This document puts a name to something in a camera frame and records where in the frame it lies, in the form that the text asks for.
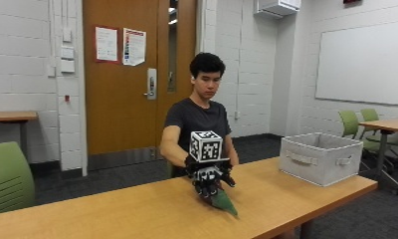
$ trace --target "table leg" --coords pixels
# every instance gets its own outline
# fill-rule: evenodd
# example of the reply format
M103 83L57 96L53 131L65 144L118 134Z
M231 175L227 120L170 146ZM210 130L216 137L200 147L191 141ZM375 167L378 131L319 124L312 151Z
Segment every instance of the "table leg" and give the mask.
M398 181L382 170L386 134L390 134L392 131L381 129L380 132L381 132L381 138L380 138L380 149L378 149L376 168L375 168L375 179L378 183L385 183L388 186L393 187L394 190L398 190Z
M26 122L21 121L18 123L18 137L20 137L20 145L21 151L28 159L28 143L26 143Z
M390 133L386 130L381 130L381 138L380 138L380 148L378 148L378 155L376 160L376 172L375 176L378 178L382 172L382 164L384 164L384 153L385 153L385 145L386 145L386 134Z
M308 220L300 225L300 239L311 239L312 220Z

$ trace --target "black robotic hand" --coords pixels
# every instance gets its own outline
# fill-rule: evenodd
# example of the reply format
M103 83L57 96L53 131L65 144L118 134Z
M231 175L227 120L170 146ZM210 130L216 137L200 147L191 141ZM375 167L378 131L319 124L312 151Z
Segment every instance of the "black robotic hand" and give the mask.
M195 191L203 198L216 194L220 180L230 187L235 186L235 182L228 175L231 170L228 160L215 166L214 162L198 163L188 155L184 164L188 178L192 179Z
M218 167L218 170L220 172L219 179L230 186L235 186L234 179L230 177L228 173L232 169L232 166L228 163L228 160L223 161Z
M199 196L207 198L215 195L220 172L212 162L198 163L188 155L186 157L186 172L192 179L192 185Z

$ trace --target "door handle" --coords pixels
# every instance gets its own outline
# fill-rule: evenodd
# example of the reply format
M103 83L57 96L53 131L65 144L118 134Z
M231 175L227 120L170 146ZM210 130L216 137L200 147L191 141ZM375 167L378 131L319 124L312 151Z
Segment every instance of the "door handle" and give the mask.
M153 101L157 99L157 69L147 68L147 79L146 79L146 89L147 92L143 93L143 96L147 97L147 100Z

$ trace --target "whiteboard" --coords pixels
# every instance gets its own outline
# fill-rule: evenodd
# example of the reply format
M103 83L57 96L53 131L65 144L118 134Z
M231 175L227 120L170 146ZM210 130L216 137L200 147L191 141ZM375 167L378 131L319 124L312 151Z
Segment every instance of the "whiteboard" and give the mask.
M315 97L398 105L398 22L321 33Z

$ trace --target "black hair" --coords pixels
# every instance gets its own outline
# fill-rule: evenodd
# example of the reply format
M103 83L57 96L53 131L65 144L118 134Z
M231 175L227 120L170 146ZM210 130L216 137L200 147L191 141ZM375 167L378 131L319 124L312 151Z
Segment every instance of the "black hair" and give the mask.
M198 53L190 62L190 73L195 78L199 72L214 73L219 72L223 75L224 64L218 56L211 53Z

